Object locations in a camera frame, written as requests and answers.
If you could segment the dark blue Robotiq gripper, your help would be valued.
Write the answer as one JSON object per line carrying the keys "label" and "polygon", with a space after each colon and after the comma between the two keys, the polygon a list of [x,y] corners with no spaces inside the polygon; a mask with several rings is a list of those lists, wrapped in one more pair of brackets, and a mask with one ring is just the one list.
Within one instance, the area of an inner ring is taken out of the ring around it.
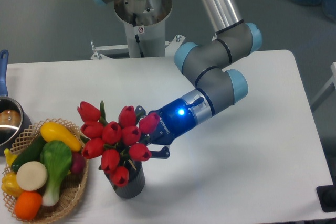
{"label": "dark blue Robotiq gripper", "polygon": [[[138,105],[135,108],[136,124],[146,116],[146,110]],[[210,119],[213,116],[212,104],[201,89],[183,95],[154,111],[160,118],[149,143],[164,145],[159,151],[150,151],[151,158],[168,159],[170,144],[181,135]]]}

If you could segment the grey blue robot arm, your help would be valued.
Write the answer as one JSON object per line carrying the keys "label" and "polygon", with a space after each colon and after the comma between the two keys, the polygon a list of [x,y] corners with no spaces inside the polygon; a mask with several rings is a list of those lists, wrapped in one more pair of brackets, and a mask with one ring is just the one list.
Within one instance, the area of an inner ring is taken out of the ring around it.
{"label": "grey blue robot arm", "polygon": [[94,0],[113,3],[124,23],[131,58],[174,54],[179,71],[194,90],[157,110],[160,122],[145,137],[144,144],[161,145],[154,158],[168,158],[169,145],[179,136],[234,105],[248,93],[248,84],[237,70],[227,67],[258,50],[263,42],[260,30],[245,23],[234,0],[202,0],[215,31],[215,39],[198,46],[182,43],[177,49],[165,44],[165,21],[172,0]]}

